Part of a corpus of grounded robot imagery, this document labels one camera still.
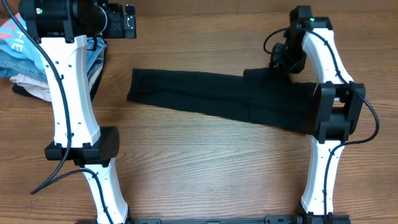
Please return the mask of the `black t-shirt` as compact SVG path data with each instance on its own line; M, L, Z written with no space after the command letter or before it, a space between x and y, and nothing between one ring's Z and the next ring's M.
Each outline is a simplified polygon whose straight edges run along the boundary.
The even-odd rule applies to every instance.
M305 134L315 88L271 68L246 69L241 76L135 68L127 100Z

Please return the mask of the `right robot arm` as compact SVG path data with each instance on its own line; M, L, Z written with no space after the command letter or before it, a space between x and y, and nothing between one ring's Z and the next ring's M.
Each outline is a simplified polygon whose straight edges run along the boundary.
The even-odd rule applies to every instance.
M315 17L310 6L297 6L290 25L281 31L285 43L269 52L269 66L284 73L300 73L311 61L317 81L305 129L312 137L307 184L296 215L268 215L265 223L349 223L347 215L334 215L333 188L340 156L354 133L366 94L355 83L338 55L328 17Z

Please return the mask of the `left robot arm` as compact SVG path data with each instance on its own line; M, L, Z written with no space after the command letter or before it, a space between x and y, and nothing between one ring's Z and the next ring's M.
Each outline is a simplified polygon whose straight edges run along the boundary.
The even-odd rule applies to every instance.
M27 36L38 48L50 89L55 134L50 161L72 160L87 179L97 223L131 223L116 173L119 131L100 126L91 104L88 39L133 39L136 9L107 1L21 1Z

